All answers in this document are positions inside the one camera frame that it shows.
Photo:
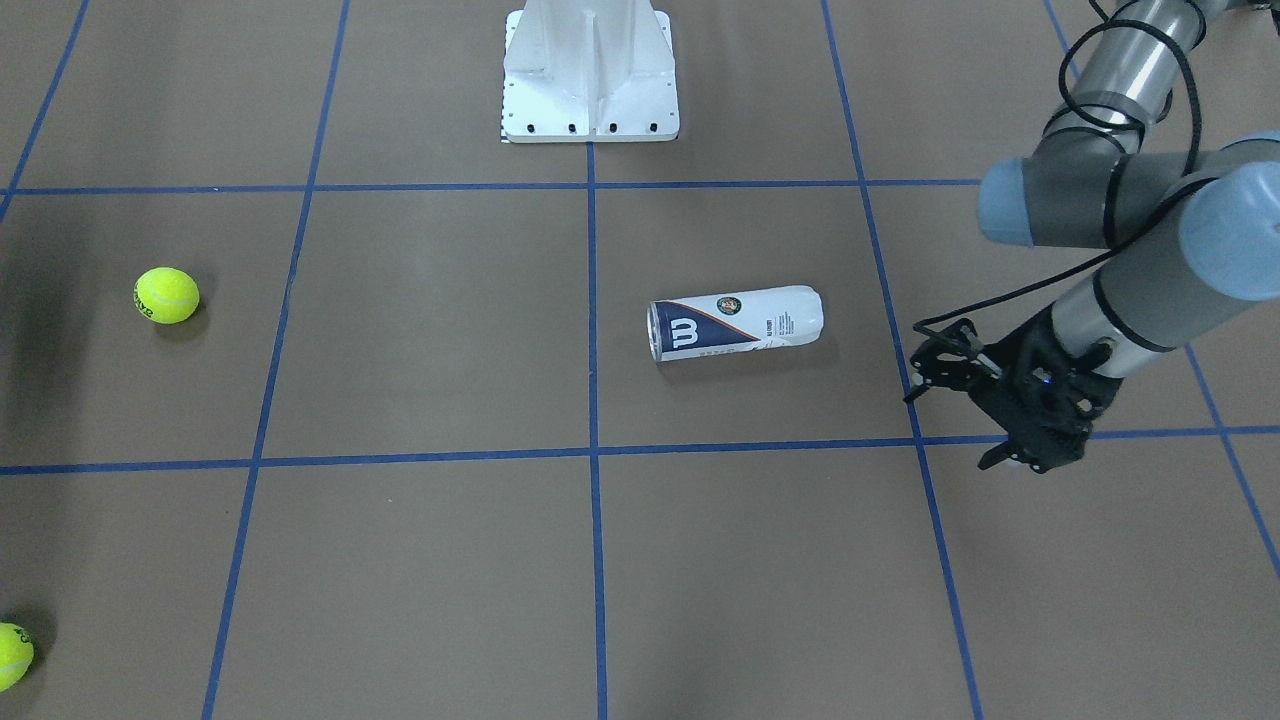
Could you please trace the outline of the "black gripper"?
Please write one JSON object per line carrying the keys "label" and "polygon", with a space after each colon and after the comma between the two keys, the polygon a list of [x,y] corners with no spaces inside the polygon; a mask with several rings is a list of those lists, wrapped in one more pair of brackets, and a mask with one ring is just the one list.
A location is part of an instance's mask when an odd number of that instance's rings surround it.
{"label": "black gripper", "polygon": [[1070,355],[1048,307],[988,346],[968,318],[941,331],[924,322],[913,329],[924,341],[909,357],[904,402],[914,404],[934,388],[966,392],[1006,433],[979,456],[982,471],[1028,465],[1044,474],[1082,460],[1094,423],[1123,386],[1123,379],[1102,375],[1089,364],[1107,359],[1110,347],[1096,342],[1084,357]]}

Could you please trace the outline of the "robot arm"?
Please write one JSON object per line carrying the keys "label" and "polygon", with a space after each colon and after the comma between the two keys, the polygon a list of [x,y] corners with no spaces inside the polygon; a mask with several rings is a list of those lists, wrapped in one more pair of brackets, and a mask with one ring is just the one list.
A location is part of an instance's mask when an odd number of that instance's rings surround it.
{"label": "robot arm", "polygon": [[1065,53],[1060,105],[1036,151],[989,168],[978,222],[991,241],[1092,249],[1046,279],[1075,284],[987,343],[972,314],[919,320],[913,404],[964,393],[1005,433],[983,470],[1036,473],[1084,457],[1123,382],[1277,299],[1277,133],[1206,151],[1190,53],[1242,1],[1125,1]]}

